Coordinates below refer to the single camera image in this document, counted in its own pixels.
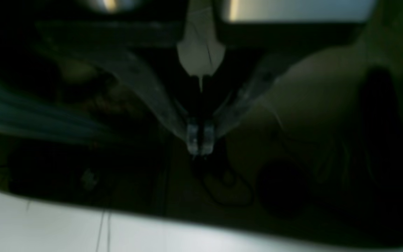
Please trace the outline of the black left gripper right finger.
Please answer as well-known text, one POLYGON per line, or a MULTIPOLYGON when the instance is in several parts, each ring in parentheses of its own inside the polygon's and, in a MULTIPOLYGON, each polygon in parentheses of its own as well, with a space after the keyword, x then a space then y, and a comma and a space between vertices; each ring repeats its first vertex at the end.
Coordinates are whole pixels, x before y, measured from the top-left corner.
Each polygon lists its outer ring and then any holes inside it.
POLYGON ((215 35, 225 47, 204 76, 201 154, 236 127, 275 80, 302 59, 352 42, 375 0, 214 0, 215 35))

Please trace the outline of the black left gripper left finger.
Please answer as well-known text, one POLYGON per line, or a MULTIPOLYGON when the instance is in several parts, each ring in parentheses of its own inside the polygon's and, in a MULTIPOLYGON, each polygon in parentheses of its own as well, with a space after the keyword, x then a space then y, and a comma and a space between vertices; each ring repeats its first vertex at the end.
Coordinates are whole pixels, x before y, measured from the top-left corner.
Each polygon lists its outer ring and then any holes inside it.
POLYGON ((184 37, 187 0, 28 0, 40 35, 53 48, 115 76, 201 155, 201 127, 184 113, 197 80, 182 67, 177 44, 184 37))

